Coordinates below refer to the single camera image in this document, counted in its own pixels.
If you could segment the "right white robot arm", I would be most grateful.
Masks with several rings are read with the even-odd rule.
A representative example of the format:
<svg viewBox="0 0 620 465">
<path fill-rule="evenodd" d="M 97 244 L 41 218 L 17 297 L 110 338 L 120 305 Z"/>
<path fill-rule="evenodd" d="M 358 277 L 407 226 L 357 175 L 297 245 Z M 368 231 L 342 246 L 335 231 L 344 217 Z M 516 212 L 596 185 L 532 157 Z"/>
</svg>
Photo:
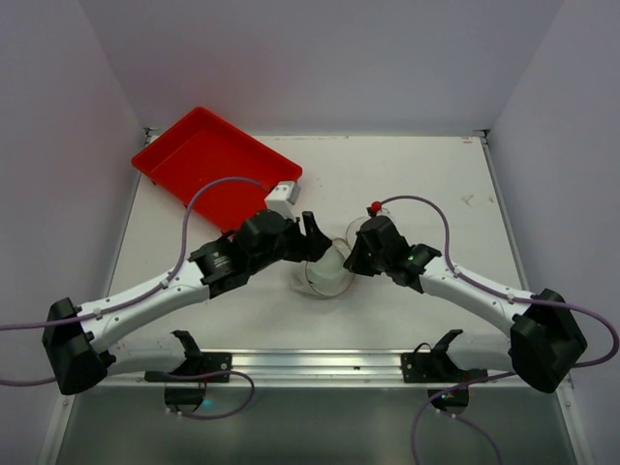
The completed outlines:
<svg viewBox="0 0 620 465">
<path fill-rule="evenodd" d="M 439 250 L 408 244 L 387 216 L 370 218 L 358 228 L 344 266 L 361 276 L 385 274 L 400 287 L 448 301 L 495 327 L 492 334 L 452 329 L 428 353 L 412 356 L 416 374 L 430 383 L 506 371 L 551 393 L 587 347 L 559 294 L 543 290 L 530 296 L 478 275 L 468 277 Z"/>
</svg>

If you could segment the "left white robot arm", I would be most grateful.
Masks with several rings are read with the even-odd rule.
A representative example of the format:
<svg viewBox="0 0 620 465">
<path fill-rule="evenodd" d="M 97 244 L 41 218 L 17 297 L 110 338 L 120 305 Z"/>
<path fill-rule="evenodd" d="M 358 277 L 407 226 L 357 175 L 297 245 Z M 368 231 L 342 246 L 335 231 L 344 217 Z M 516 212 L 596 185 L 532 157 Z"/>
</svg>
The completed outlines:
<svg viewBox="0 0 620 465">
<path fill-rule="evenodd" d="M 316 263 L 331 245 L 313 213 L 287 219 L 262 210 L 132 289 L 81 305 L 69 298 L 54 302 L 42 343 L 60 392 L 82 393 L 109 375 L 140 371 L 156 380 L 203 379 L 209 363 L 186 330 L 173 331 L 169 346 L 146 344 L 131 355 L 117 345 L 173 311 L 246 285 L 272 264 Z"/>
</svg>

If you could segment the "pale green bra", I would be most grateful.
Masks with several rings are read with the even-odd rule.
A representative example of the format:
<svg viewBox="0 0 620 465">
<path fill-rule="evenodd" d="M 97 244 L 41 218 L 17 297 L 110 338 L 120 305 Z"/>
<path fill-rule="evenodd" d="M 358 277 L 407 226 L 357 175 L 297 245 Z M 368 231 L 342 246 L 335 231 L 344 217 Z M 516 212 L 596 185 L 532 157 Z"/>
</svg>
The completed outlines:
<svg viewBox="0 0 620 465">
<path fill-rule="evenodd" d="M 319 289 L 339 286 L 345 276 L 343 262 L 340 251 L 331 246 L 320 260 L 306 266 L 308 282 Z"/>
</svg>

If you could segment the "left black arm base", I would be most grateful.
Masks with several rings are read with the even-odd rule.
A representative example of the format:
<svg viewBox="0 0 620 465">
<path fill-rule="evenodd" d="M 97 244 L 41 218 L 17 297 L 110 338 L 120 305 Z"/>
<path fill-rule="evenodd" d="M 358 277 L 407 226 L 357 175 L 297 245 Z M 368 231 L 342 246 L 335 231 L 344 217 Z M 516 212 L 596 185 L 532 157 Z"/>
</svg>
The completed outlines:
<svg viewBox="0 0 620 465">
<path fill-rule="evenodd" d="M 164 403 L 175 414 L 195 415 L 206 399 L 206 388 L 211 383 L 227 383 L 230 374 L 220 374 L 209 379 L 193 380 L 196 387 L 180 387 L 181 382 L 190 382 L 190 377 L 206 375 L 217 371 L 227 371 L 233 366 L 230 352 L 204 352 L 187 330 L 175 330 L 173 337 L 181 344 L 183 360 L 172 371 L 146 371 L 144 379 L 148 383 L 172 383 L 164 389 Z"/>
</svg>

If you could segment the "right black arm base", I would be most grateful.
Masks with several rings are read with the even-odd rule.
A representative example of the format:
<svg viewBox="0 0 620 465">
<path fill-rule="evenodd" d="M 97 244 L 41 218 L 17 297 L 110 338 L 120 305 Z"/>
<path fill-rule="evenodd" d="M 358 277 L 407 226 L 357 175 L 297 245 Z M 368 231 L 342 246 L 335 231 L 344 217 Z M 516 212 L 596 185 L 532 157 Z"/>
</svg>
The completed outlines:
<svg viewBox="0 0 620 465">
<path fill-rule="evenodd" d="M 452 329 L 434 346 L 426 342 L 418 344 L 411 352 L 400 355 L 400 369 L 406 384 L 458 384 L 485 377 L 485 369 L 459 368 L 448 356 L 448 348 L 463 333 L 462 329 Z M 431 402 L 441 412 L 459 415 L 469 405 L 469 391 L 461 388 L 442 394 Z"/>
</svg>

